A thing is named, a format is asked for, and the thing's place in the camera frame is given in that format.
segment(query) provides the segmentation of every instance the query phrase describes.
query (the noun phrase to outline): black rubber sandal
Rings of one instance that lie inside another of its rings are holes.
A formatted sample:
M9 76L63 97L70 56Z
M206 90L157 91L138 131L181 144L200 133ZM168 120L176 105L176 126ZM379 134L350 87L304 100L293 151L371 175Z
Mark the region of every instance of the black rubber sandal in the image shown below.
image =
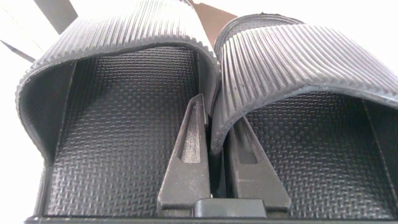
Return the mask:
M156 217L188 102L200 95L192 106L211 115L219 70L187 1L137 1L130 15L79 17L17 90L22 124L45 158L35 216ZM191 206L210 197L202 171Z
M397 76L333 29L267 17L216 41L211 156L224 146L229 190L269 217L396 219Z

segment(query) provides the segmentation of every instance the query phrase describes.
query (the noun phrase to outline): textured footbed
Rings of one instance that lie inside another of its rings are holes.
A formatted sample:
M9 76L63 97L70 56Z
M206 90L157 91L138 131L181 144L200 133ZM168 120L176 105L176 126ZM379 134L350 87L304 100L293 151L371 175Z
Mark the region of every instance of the textured footbed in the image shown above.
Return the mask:
M307 93L247 119L292 199L291 218L397 218L363 100Z
M157 47L78 62L46 215L155 217L189 100L197 56Z

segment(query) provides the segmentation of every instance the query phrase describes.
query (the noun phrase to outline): ribbed texture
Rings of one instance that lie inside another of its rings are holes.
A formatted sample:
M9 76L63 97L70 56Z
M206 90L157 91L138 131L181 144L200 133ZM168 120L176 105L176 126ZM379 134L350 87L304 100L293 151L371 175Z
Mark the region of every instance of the ribbed texture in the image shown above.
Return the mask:
M106 49L122 50L157 42L196 42L216 57L192 7L183 1L143 0L127 15L78 18L31 70L48 63L61 62L69 55L84 57Z
M334 91L398 107L397 76L339 32L306 24L251 29L234 35L219 55L222 88L211 150L245 113L309 91Z
M238 34L244 30L269 27L269 26L281 26L281 25L292 25L302 24L303 22L293 18L281 16L278 14L254 14L241 16L233 19L225 25L223 30L217 37L214 51L217 55L220 54L220 50L223 44L229 40L233 35Z

